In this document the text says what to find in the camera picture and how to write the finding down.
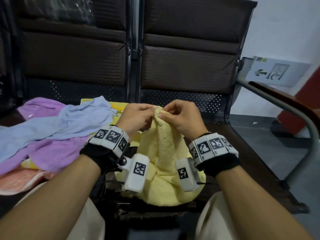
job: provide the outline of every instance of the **wristband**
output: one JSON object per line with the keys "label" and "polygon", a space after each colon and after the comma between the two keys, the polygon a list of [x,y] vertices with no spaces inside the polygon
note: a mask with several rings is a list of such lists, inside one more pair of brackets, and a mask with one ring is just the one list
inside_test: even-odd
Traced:
{"label": "wristband", "polygon": [[108,167],[116,167],[130,147],[129,137],[117,126],[103,126],[88,141],[80,154],[90,157],[104,173]]}
{"label": "wristband", "polygon": [[240,165],[238,151],[218,133],[205,133],[189,145],[195,167],[215,177],[224,170]]}

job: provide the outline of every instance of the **beige pants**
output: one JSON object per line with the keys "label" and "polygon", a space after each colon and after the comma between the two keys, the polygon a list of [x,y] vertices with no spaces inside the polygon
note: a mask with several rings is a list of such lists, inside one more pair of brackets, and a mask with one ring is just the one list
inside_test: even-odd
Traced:
{"label": "beige pants", "polygon": [[[22,202],[33,192],[39,189],[42,183],[26,194],[19,202]],[[85,206],[66,240],[104,240],[105,222],[91,199],[87,199]]]}
{"label": "beige pants", "polygon": [[238,240],[222,192],[215,193],[204,207],[195,230],[196,240]]}
{"label": "beige pants", "polygon": [[[17,205],[39,189],[42,183],[26,194]],[[88,198],[78,221],[67,240],[104,240],[105,222]],[[238,240],[222,192],[215,193],[204,207],[195,230],[196,240]]]}

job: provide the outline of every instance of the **person's left hand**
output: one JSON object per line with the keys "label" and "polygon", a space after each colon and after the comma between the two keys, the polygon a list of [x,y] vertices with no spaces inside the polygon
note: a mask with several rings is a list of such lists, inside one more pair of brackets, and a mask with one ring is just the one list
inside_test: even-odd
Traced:
{"label": "person's left hand", "polygon": [[132,139],[138,130],[148,124],[155,111],[152,104],[128,104],[116,126],[124,130]]}

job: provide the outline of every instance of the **wooden armrest pad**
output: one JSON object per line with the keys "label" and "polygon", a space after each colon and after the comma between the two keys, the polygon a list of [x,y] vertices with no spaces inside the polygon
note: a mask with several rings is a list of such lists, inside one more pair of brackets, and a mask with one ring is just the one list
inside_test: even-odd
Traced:
{"label": "wooden armrest pad", "polygon": [[285,92],[279,91],[278,89],[272,88],[268,85],[265,85],[260,82],[250,81],[249,84],[262,92],[267,93],[268,95],[298,109],[300,112],[304,113],[308,116],[316,125],[319,133],[320,133],[320,111],[312,109],[307,105],[301,103],[296,99],[296,97],[289,95]]}

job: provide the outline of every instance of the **arrow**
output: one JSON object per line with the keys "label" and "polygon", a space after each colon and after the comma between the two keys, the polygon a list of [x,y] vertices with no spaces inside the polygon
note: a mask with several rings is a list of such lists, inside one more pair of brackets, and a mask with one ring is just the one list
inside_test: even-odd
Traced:
{"label": "arrow", "polygon": [[262,71],[263,71],[263,69],[259,69],[258,71],[255,71],[254,74],[255,74],[256,76],[266,75],[266,74],[267,74],[266,72],[262,72]]}

